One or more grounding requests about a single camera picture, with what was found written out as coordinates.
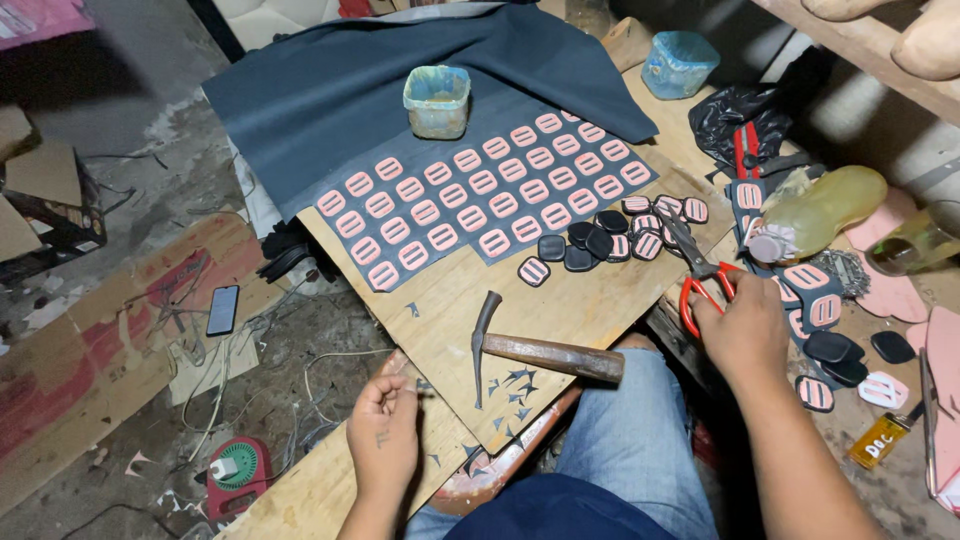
scissor blade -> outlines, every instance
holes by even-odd
[[[673,239],[677,242],[680,253],[684,255],[684,258],[690,264],[690,275],[694,279],[700,280],[706,276],[715,274],[720,268],[708,263],[704,255],[697,249],[697,243],[693,239],[693,236],[691,236],[685,228],[677,225],[677,221],[680,220],[677,212],[670,207],[667,207],[666,210],[667,213],[660,213],[663,226],[673,235]]]

wooden hammer handle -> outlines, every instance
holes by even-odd
[[[609,382],[623,379],[624,357],[613,351],[498,333],[484,335],[483,351],[569,375]]]

knee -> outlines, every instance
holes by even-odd
[[[631,331],[622,335],[620,339],[613,344],[611,349],[645,349],[656,352],[657,346],[654,345],[653,341],[650,341],[649,337],[642,333]]]

phone screen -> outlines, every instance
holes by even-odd
[[[213,290],[210,302],[210,319],[206,323],[206,336],[224,335],[233,331],[233,316],[237,310],[240,285],[220,287]]]

jeans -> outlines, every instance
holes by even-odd
[[[623,380],[617,388],[584,390],[556,472],[614,493],[679,540],[717,538],[677,378],[659,352],[617,351],[627,358]],[[425,505],[404,538],[440,540],[459,521]]]

